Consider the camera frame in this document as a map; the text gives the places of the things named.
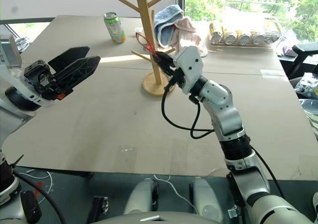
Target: wooden mug tree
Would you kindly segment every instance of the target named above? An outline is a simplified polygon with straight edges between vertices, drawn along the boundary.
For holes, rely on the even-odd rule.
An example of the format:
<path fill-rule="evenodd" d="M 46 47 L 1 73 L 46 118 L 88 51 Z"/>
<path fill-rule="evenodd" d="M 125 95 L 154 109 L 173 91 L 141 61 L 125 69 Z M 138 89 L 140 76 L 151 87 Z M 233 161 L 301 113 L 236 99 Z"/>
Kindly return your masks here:
<path fill-rule="evenodd" d="M 157 44 L 155 41 L 155 34 L 154 34 L 155 11 L 152 10 L 150 13 L 149 8 L 161 0 L 152 0 L 150 2 L 148 2 L 148 0 L 137 0 L 138 7 L 133 5 L 127 0 L 119 0 L 119 1 L 127 5 L 131 9 L 134 9 L 135 11 L 140 13 L 145 36 L 151 42 L 154 49 L 157 51 L 158 48 L 157 48 Z M 166 53 L 169 53 L 172 51 L 174 51 L 174 49 L 166 51 Z M 145 77 L 143 81 L 144 89 L 152 95 L 162 96 L 164 93 L 164 87 L 168 84 L 167 77 L 159 69 L 158 65 L 153 60 L 152 56 L 150 56 L 150 59 L 149 59 L 134 50 L 132 50 L 132 53 L 152 63 L 154 72 Z"/>

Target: green can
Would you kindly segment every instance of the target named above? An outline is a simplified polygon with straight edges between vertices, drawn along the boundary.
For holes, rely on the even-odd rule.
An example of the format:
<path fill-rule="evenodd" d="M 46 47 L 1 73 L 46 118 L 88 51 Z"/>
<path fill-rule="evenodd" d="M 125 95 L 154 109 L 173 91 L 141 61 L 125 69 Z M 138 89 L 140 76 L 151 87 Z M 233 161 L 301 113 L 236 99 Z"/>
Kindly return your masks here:
<path fill-rule="evenodd" d="M 104 23 L 108 29 L 111 40 L 115 43 L 124 43 L 125 32 L 121 27 L 120 19 L 115 12 L 104 14 Z"/>

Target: white cable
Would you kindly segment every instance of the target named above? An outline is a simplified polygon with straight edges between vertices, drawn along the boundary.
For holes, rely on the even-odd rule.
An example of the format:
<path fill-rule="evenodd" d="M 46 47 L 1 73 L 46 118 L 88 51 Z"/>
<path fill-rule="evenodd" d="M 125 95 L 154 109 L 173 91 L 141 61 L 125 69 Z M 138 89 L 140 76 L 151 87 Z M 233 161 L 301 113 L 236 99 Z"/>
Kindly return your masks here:
<path fill-rule="evenodd" d="M 170 184 L 170 186 L 172 187 L 172 189 L 174 190 L 174 192 L 176 193 L 176 195 L 177 195 L 179 198 L 182 198 L 183 200 L 185 200 L 191 207 L 193 207 L 193 209 L 194 209 L 194 211 L 195 211 L 196 214 L 199 213 L 198 210 L 196 209 L 196 207 L 195 207 L 192 203 L 190 203 L 189 200 L 187 200 L 186 198 L 182 197 L 182 196 L 177 192 L 177 190 L 176 190 L 176 188 L 174 187 L 174 185 L 169 182 L 169 180 L 170 180 L 170 175 L 169 175 L 169 179 L 168 179 L 168 180 L 164 180 L 164 179 L 161 179 L 161 178 L 157 178 L 157 176 L 156 176 L 155 174 L 154 174 L 154 177 L 155 177 L 155 179 L 158 180 L 158 181 L 162 181 L 162 182 L 165 182 L 165 183 Z"/>
<path fill-rule="evenodd" d="M 51 191 L 52 186 L 53 186 L 53 179 L 52 179 L 53 173 L 49 173 L 48 171 L 45 171 L 45 172 L 48 174 L 48 175 L 45 176 L 45 177 L 36 177 L 36 176 L 32 176 L 32 175 L 28 174 L 28 173 L 33 172 L 33 171 L 37 171 L 37 170 L 35 170 L 35 169 L 30 169 L 30 170 L 26 171 L 25 173 L 19 173 L 19 174 L 22 174 L 22 175 L 25 175 L 25 176 L 27 176 L 27 177 L 34 178 L 34 179 L 46 179 L 46 178 L 50 178 L 51 184 L 50 184 L 49 190 L 47 191 L 47 193 L 49 193 L 49 192 Z"/>

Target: wooden table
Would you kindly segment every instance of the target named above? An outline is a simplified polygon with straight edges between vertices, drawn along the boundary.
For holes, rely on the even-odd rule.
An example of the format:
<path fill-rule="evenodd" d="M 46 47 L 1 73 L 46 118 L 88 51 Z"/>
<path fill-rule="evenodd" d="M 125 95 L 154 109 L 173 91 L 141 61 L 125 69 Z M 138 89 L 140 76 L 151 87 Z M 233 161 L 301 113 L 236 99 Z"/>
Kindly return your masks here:
<path fill-rule="evenodd" d="M 102 18 L 58 16 L 22 54 L 26 64 L 39 58 L 48 62 L 69 47 L 87 45 L 89 55 L 100 55 L 102 60 L 94 75 L 70 96 L 39 109 L 4 142 L 8 160 L 23 153 L 19 164 L 31 167 L 224 176 L 227 169 L 215 135 L 191 139 L 187 131 L 164 120 L 160 98 L 143 90 L 141 83 L 151 64 L 130 54 L 131 49 L 142 52 L 133 38 L 135 26 L 141 23 L 123 18 L 122 24 L 127 41 L 114 44 Z M 207 78 L 232 90 L 251 144 L 276 177 L 317 179 L 318 144 L 293 89 L 283 79 L 260 72 L 281 70 L 274 52 L 224 48 L 210 53 L 204 63 Z M 196 106 L 176 88 L 167 98 L 166 113 L 190 127 Z M 197 126 L 211 127 L 205 110 Z"/>

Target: towel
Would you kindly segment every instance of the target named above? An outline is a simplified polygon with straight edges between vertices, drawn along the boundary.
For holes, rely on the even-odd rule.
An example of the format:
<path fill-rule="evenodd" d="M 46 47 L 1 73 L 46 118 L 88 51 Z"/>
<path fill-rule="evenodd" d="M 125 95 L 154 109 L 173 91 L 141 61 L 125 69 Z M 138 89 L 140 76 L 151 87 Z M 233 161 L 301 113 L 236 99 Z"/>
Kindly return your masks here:
<path fill-rule="evenodd" d="M 173 32 L 169 45 L 174 47 L 177 53 L 184 47 L 194 45 L 198 47 L 201 57 L 208 55 L 208 49 L 205 46 L 205 42 L 197 33 L 197 30 L 189 17 L 178 20 L 174 25 L 176 29 Z"/>
<path fill-rule="evenodd" d="M 174 24 L 183 18 L 183 10 L 177 4 L 169 5 L 155 14 L 154 31 L 158 44 L 167 48 L 171 41 Z"/>

